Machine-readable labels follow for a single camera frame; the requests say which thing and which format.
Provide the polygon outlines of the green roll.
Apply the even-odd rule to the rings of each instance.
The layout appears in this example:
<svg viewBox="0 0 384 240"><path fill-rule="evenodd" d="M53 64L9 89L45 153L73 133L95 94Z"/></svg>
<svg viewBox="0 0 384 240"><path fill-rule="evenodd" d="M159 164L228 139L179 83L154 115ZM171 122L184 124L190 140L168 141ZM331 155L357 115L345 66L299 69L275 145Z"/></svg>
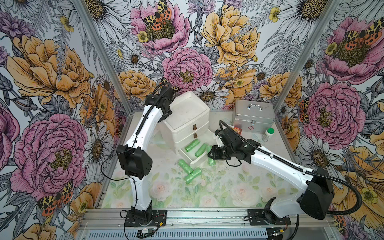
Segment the green roll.
<svg viewBox="0 0 384 240"><path fill-rule="evenodd" d="M188 175L191 174L194 170L185 162L184 159L179 159L178 160L178 166L180 166L184 171L185 173L187 173Z"/></svg>
<svg viewBox="0 0 384 240"><path fill-rule="evenodd" d="M195 152L195 156L198 158L200 157L202 154L204 154L204 152L206 151L206 148L208 147L209 145L207 143L204 143L200 146L200 148Z"/></svg>
<svg viewBox="0 0 384 240"><path fill-rule="evenodd" d="M211 150L212 150L212 146L207 146L206 147L206 153L207 153L207 156L208 156L208 165L212 167L212 166L216 165L216 162L211 157L209 157L209 153L210 153Z"/></svg>
<svg viewBox="0 0 384 240"><path fill-rule="evenodd" d="M196 146L198 146L200 144L200 140L198 139L194 139L191 143L189 143L186 147L185 147L185 151L187 153L189 153L193 148L195 148Z"/></svg>

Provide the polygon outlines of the white plastic drawer unit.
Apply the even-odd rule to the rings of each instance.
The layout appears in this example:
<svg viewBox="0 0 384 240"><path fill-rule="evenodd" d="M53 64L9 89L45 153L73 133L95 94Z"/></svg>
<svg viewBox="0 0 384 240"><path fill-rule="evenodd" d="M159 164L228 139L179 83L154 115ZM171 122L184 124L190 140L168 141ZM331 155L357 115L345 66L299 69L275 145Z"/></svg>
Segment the white plastic drawer unit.
<svg viewBox="0 0 384 240"><path fill-rule="evenodd" d="M176 97L170 108L173 113L158 124L163 140L190 167L199 167L208 156L204 152L197 158L195 152L204 143L209 146L217 144L215 134L209 130L210 108L193 92ZM187 153L185 147L194 139L200 140L200 144Z"/></svg>

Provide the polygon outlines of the green roll top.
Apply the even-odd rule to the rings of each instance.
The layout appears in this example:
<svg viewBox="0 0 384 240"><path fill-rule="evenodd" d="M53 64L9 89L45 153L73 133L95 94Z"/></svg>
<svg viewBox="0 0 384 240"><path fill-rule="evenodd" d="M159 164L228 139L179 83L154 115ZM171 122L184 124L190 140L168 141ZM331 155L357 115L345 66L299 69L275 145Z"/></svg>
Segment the green roll top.
<svg viewBox="0 0 384 240"><path fill-rule="evenodd" d="M200 140L198 139L194 139L191 143L189 143L186 147L185 147L185 151L187 153L189 153L193 148L195 148L196 146L198 146L200 144Z"/></svg>

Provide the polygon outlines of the green roll diagonal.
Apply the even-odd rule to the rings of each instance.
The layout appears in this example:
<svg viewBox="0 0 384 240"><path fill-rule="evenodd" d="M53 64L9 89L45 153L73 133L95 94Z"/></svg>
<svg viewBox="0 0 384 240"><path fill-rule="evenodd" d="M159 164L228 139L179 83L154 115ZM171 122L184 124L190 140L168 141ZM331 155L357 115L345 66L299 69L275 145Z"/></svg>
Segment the green roll diagonal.
<svg viewBox="0 0 384 240"><path fill-rule="evenodd" d="M200 176L202 174L202 170L200 168L196 168L194 169L190 174L188 174L186 177L185 177L185 182L186 184L190 184L195 178L197 178L198 176Z"/></svg>

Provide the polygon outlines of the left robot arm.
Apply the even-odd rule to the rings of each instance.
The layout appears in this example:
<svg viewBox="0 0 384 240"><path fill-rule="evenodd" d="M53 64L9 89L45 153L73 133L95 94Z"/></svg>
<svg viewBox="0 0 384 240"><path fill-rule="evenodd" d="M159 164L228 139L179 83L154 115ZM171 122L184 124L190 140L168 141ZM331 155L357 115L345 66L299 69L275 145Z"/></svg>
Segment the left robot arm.
<svg viewBox="0 0 384 240"><path fill-rule="evenodd" d="M146 97L145 107L132 136L124 145L117 147L122 170L131 182L134 201L128 213L129 223L148 225L153 218L152 200L149 185L145 183L153 160L147 153L150 139L156 125L172 114L170 105L174 100L174 90L170 83L162 83Z"/></svg>

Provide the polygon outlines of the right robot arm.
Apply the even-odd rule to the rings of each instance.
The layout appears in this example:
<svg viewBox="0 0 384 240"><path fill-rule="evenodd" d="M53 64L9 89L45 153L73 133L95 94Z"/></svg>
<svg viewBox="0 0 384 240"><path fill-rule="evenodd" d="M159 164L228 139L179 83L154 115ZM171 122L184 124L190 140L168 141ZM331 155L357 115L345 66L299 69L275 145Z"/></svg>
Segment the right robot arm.
<svg viewBox="0 0 384 240"><path fill-rule="evenodd" d="M245 161L270 171L298 190L284 198L270 198L264 210L270 222L275 218L301 214L317 220L325 219L335 195L325 171L316 172L288 161L260 143L244 139L232 129L216 130L215 140L216 145L208 153L213 160L236 158Z"/></svg>

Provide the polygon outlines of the red white carton box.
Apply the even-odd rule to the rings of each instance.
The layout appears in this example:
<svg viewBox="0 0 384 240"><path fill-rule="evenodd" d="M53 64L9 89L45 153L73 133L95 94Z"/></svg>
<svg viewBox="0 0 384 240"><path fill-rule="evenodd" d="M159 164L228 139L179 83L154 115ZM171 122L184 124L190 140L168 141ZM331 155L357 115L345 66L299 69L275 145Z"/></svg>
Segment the red white carton box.
<svg viewBox="0 0 384 240"><path fill-rule="evenodd" d="M241 133L242 133L242 129L240 129L240 128L238 128L238 127L233 127L233 129L234 129L234 131L235 131L237 134L241 135Z"/></svg>

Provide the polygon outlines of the silver aluminium case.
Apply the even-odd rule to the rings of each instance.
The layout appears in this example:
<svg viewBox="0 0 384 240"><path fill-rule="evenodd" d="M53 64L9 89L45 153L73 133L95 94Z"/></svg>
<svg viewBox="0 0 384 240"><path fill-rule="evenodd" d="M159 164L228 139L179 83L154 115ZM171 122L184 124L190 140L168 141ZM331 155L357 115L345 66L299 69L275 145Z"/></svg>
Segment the silver aluminium case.
<svg viewBox="0 0 384 240"><path fill-rule="evenodd" d="M232 122L243 132L264 133L274 124L275 111L269 103L237 100Z"/></svg>

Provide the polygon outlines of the white bottle green cap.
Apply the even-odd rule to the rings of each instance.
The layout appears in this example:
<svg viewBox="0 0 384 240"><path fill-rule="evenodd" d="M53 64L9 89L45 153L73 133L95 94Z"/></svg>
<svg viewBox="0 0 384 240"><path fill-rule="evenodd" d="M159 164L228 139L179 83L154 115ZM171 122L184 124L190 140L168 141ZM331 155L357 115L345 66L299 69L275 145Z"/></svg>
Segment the white bottle green cap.
<svg viewBox="0 0 384 240"><path fill-rule="evenodd" d="M268 142L271 139L271 137L273 136L274 133L275 133L275 130L273 128L268 128L265 131L264 135L262 136L262 140L264 142Z"/></svg>

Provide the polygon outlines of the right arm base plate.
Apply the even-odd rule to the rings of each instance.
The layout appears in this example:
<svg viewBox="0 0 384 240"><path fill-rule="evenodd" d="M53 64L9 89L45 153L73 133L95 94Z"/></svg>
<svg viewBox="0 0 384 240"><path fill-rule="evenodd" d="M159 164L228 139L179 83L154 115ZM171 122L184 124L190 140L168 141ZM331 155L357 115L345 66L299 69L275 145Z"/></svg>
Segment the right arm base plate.
<svg viewBox="0 0 384 240"><path fill-rule="evenodd" d="M247 215L243 218L244 221L250 222L251 226L276 226L291 224L290 217L279 218L271 210L271 204L276 197L271 198L263 209L248 209Z"/></svg>

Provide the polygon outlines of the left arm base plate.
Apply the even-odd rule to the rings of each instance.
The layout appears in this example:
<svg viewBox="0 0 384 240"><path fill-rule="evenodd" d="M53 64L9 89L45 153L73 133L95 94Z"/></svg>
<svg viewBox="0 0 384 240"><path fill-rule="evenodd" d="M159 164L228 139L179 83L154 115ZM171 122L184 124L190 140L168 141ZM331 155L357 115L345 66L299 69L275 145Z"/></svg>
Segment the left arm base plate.
<svg viewBox="0 0 384 240"><path fill-rule="evenodd" d="M167 210L131 210L125 217L125 227L163 227L167 221Z"/></svg>

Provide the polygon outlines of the aluminium front rail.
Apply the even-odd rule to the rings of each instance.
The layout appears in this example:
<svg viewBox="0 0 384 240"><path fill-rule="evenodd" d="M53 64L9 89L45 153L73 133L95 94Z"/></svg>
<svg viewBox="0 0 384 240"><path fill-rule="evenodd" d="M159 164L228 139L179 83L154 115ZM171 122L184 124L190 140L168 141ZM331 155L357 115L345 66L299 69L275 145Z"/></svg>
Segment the aluminium front rail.
<svg viewBox="0 0 384 240"><path fill-rule="evenodd" d="M341 240L333 219L292 215L276 225L257 220L247 208L155 210L152 223L126 221L123 209L89 210L77 240Z"/></svg>

